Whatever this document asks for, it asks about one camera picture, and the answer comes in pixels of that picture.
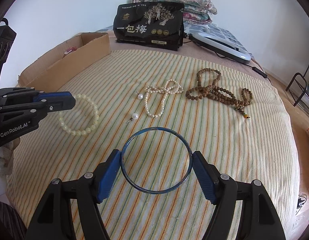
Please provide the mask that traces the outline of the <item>left gloved hand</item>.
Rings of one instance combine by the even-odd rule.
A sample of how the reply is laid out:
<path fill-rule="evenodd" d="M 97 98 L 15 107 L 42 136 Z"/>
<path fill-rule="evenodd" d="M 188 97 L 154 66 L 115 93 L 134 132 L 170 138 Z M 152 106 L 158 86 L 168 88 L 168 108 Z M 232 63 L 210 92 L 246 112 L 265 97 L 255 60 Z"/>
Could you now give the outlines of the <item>left gloved hand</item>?
<path fill-rule="evenodd" d="M 0 176 L 9 176 L 13 170 L 13 152 L 20 144 L 20 138 L 0 147 Z"/>

